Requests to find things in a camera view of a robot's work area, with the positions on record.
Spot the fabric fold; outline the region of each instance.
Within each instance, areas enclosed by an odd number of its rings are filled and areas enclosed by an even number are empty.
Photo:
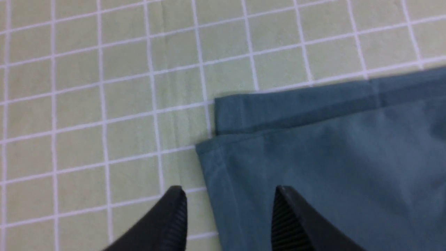
[[[366,250],[446,247],[446,68],[215,101],[196,146],[223,250],[271,250],[277,185]]]

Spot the blue fabric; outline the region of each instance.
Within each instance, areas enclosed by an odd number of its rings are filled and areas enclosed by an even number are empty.
[[[215,101],[196,147],[223,250],[270,251],[293,186],[366,250],[446,249],[446,69]]]

